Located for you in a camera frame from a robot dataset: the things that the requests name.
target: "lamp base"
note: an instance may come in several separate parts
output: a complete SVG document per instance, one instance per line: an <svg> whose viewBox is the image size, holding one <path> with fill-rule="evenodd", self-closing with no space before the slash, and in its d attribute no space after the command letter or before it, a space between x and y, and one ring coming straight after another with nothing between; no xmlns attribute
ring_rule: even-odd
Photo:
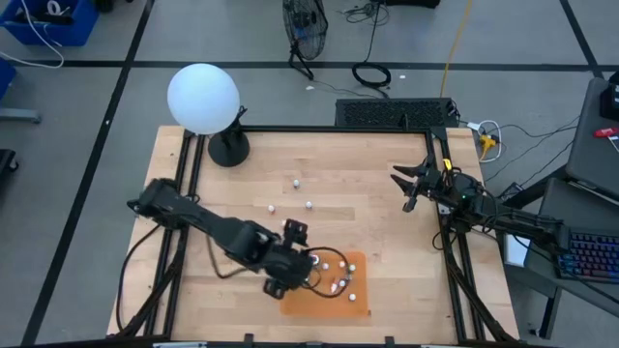
<svg viewBox="0 0 619 348"><path fill-rule="evenodd" d="M208 147L213 162L222 167L241 164L250 154L250 141L242 132L227 134L225 140L221 133L211 136Z"/></svg>

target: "white globe lamp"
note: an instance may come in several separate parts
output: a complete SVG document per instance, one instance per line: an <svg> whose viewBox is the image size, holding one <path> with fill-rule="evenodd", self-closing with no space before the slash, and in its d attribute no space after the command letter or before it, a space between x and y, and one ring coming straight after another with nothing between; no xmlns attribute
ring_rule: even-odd
<svg viewBox="0 0 619 348"><path fill-rule="evenodd" d="M178 71L167 87L167 105L172 116L188 131L212 134L211 159L230 167L243 162L250 143L241 131L239 90L225 71L209 64L192 64Z"/></svg>

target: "black fan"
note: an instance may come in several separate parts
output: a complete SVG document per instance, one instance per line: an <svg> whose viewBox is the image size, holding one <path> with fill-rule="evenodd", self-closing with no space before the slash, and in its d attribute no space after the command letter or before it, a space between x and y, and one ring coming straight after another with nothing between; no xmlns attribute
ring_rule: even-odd
<svg viewBox="0 0 619 348"><path fill-rule="evenodd" d="M325 46L329 22L322 0L283 0L282 7L283 23L290 41L288 64L313 80L313 73L304 59L316 58ZM299 58L304 71L292 63L294 56Z"/></svg>

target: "black keyboard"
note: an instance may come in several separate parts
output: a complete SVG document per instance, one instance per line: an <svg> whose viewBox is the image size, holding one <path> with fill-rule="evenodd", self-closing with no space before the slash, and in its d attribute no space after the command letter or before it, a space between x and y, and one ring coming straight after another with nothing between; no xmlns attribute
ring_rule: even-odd
<svg viewBox="0 0 619 348"><path fill-rule="evenodd" d="M402 116L408 127L457 127L457 117L452 100L390 99L390 100L338 100L336 126L348 127L402 127Z"/></svg>
<svg viewBox="0 0 619 348"><path fill-rule="evenodd" d="M559 276L599 282L619 283L619 237L588 234L570 234L570 253L558 256Z"/></svg>

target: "blue container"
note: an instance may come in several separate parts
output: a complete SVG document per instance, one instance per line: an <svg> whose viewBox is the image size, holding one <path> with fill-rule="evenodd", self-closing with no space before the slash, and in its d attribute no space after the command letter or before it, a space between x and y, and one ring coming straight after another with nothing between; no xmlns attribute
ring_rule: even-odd
<svg viewBox="0 0 619 348"><path fill-rule="evenodd" d="M0 58L0 99L7 93L13 77L15 77L15 68L6 60Z"/></svg>
<svg viewBox="0 0 619 348"><path fill-rule="evenodd" d="M99 17L99 12L95 9L92 1L56 0L61 10L71 6L69 13L71 13L74 23L72 25L47 24L44 29L45 24L33 20L35 29L52 45L54 45L53 42L70 46L85 45ZM47 0L25 0L25 2L31 16L41 11L46 12ZM21 0L11 0L0 16L0 26L7 28L22 44L45 44L34 33L30 24L14 21L17 13L21 12L21 7Z"/></svg>

